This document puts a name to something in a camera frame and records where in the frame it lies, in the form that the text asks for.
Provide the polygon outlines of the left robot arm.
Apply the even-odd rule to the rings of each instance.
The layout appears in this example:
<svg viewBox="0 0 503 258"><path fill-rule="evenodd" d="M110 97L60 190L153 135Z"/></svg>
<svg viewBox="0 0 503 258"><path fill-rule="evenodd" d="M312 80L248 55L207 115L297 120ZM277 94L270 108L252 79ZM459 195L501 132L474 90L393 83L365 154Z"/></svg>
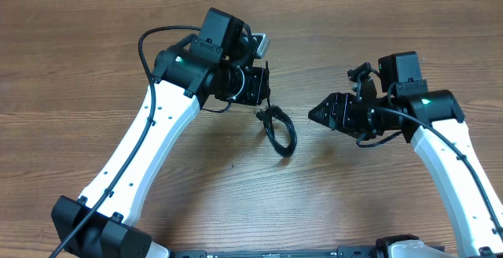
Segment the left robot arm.
<svg viewBox="0 0 503 258"><path fill-rule="evenodd" d="M133 123L100 173L76 198L60 197L51 217L58 252L78 257L169 257L137 228L149 189L177 138L214 96L257 106L269 97L269 70L254 66L270 40L211 8L199 27L144 67L149 86Z"/></svg>

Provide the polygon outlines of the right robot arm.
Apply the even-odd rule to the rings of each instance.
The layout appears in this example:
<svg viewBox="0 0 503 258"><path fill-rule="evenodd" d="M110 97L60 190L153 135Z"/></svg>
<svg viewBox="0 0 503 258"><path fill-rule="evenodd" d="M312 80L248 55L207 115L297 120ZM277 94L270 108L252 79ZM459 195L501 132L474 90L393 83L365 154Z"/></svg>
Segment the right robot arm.
<svg viewBox="0 0 503 258"><path fill-rule="evenodd" d="M403 136L428 169L450 218L460 257L502 255L502 203L473 149L465 115L449 90L428 89L414 51L348 70L350 93L332 93L310 120L360 148Z"/></svg>

